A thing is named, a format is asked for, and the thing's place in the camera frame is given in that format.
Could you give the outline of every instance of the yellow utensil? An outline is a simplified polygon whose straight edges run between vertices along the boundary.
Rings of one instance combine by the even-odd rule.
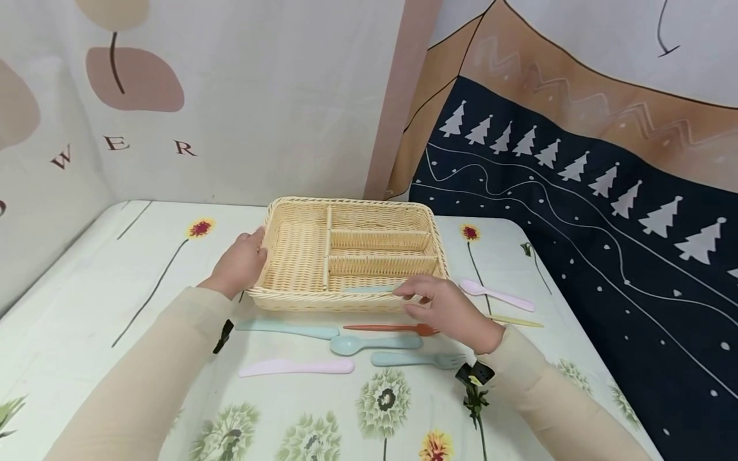
[[[516,325],[522,325],[524,327],[535,327],[535,328],[543,328],[543,324],[536,323],[536,322],[530,322],[528,320],[523,319],[515,319],[514,317],[505,317],[505,316],[487,316],[490,319],[496,321],[496,322],[502,322],[502,323],[514,323]]]

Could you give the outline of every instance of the pink spoon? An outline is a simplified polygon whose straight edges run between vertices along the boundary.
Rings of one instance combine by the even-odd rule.
[[[508,304],[512,304],[516,308],[521,308],[524,311],[534,312],[536,310],[536,306],[527,299],[521,299],[510,294],[504,294],[500,293],[499,291],[490,290],[489,288],[485,288],[479,283],[476,283],[474,280],[462,279],[459,283],[459,288],[464,290],[466,293],[471,294],[472,296],[481,296],[483,294],[488,294],[493,298],[497,298],[504,302],[507,302]]]
[[[339,358],[337,360],[317,362],[311,364],[298,364],[286,358],[276,358],[255,363],[243,368],[238,376],[246,378],[249,376],[278,375],[284,373],[323,373],[329,375],[345,375],[354,371],[354,361],[350,358]]]

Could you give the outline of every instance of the floral tablecloth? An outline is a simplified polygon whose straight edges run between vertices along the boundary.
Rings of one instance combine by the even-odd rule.
[[[76,408],[158,313],[184,287],[205,278],[235,236],[260,225],[265,212],[147,201],[106,210],[0,319],[0,460],[41,460]],[[489,218],[439,216],[437,222],[454,280],[481,281],[534,301],[537,310],[526,313],[484,297],[473,299],[476,306],[544,324],[520,329],[659,460],[521,228]],[[240,312],[253,308],[248,297],[240,303]],[[410,322],[390,314],[259,316],[337,327]],[[422,351],[473,357],[442,335],[425,338]],[[365,350],[354,356],[356,369],[348,375],[239,378],[240,368],[265,359],[335,356],[319,339],[234,331],[191,389],[160,459],[550,459],[521,417],[494,393],[467,395],[453,371],[431,366],[377,368],[370,355]]]

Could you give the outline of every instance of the beige sleeve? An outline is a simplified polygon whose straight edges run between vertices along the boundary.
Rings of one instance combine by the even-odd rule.
[[[585,391],[549,364],[516,328],[500,346],[477,359],[492,368],[492,392],[523,416],[557,461],[647,461],[645,450]]]
[[[92,390],[44,459],[156,461],[232,306],[215,291],[186,288]]]

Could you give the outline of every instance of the woven basket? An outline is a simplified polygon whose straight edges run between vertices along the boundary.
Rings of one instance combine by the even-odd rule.
[[[249,294],[271,311],[398,312],[403,301],[390,292],[355,289],[397,286],[414,274],[449,278],[422,204],[279,198],[267,209],[263,244],[269,258]]]

